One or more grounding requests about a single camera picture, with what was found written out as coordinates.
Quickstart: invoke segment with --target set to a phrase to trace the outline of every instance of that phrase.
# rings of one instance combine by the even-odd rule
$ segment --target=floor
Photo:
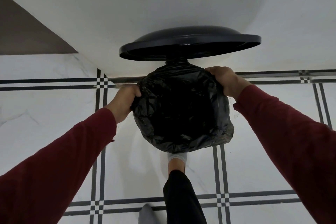
[[[0,175],[111,101],[117,89],[103,81],[103,72],[80,55],[0,56]],[[336,126],[335,80],[256,81],[314,120]],[[235,134],[229,144],[188,154],[186,175],[207,222],[315,223],[244,117],[233,109],[230,115]],[[147,202],[166,223],[166,179],[166,154],[142,138],[129,115],[59,223],[137,223]]]

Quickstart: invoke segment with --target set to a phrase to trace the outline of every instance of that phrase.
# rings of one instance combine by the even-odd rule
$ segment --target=plastic lid
[[[226,27],[178,27],[155,31],[125,44],[119,49],[119,56],[138,61],[194,59],[237,52],[260,43],[258,35],[245,35]]]

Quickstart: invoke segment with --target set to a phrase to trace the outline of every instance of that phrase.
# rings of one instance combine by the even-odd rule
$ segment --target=red long-sleeve shirt
[[[234,108],[316,222],[336,223],[336,132],[256,86]],[[1,222],[57,223],[115,133],[112,112],[102,108],[0,176]]]

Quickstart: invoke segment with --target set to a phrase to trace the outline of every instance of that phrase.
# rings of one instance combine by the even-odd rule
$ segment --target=black garbage bag
[[[180,153],[228,143],[233,136],[229,100],[205,69],[173,62],[138,82],[132,104],[143,137],[159,150]]]

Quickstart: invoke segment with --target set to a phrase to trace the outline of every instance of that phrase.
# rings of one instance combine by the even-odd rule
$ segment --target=pant leg
[[[163,187],[167,224],[206,224],[201,205],[187,176],[179,170],[170,172]]]

